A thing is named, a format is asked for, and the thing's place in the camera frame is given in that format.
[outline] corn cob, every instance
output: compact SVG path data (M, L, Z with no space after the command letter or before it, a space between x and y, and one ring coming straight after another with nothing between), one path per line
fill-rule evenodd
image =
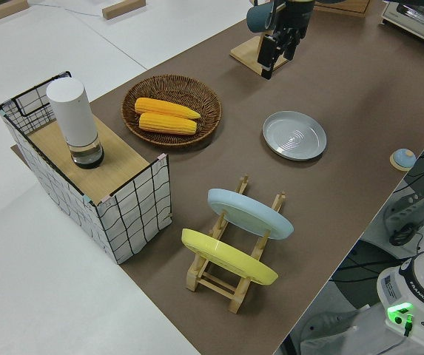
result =
M135 102L135 111L139 114L145 112L157 112L163 115L177 116L195 120L200 118L200 113L179 104L156 100L154 98L138 98Z
M145 112L139 117L139 128L171 135L194 135L197 122L156 112Z

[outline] brown tabletop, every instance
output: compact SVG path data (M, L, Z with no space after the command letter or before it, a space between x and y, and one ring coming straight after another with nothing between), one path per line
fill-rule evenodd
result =
M272 354L403 177L390 154L423 150L424 42L381 25L382 10L373 1L365 18L315 11L295 59L270 81L229 56L253 36L242 22L92 102L93 112L147 160L169 154L172 225L122 267L202 354ZM162 149L125 127L127 90L160 74L196 78L218 94L223 118L210 145ZM263 122L282 110L322 125L328 144L321 157L286 160L266 145ZM270 240L264 251L276 282L252 285L232 314L227 298L186 289L194 255L182 245L181 229L207 233L216 219L208 190L234 189L245 173L246 194L262 203L287 193L281 213L295 232ZM222 240L251 251L255 239L242 234L232 226Z

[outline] small round object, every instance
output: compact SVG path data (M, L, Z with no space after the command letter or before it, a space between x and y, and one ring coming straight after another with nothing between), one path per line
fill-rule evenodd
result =
M416 160L416 155L411 150L405 148L398 149L389 158L391 164L403 172L410 170L416 163Z
M285 239L294 231L279 212L237 192L210 189L208 204L216 214L225 212L225 220L261 237L269 231L269 239Z
M277 273L261 261L198 231L182 229L182 243L212 263L254 283L271 285L277 279Z
M270 115L264 122L263 134L268 146L289 160L315 158L327 144L322 126L308 115L295 111Z

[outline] wicker basket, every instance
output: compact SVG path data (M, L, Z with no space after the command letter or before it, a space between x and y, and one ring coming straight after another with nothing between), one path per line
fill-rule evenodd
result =
M168 135L139 128L135 111L137 98L155 98L184 105L201 114L194 135ZM221 102L206 85L182 75L160 75L144 79L131 88L121 107L124 123L138 137L159 146L185 147L210 136L221 119Z

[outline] white lamp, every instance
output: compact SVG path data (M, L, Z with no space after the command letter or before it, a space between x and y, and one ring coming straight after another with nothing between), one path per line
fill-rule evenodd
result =
M75 78L60 78L47 87L47 97L77 166L99 166L104 150L98 139L84 85Z

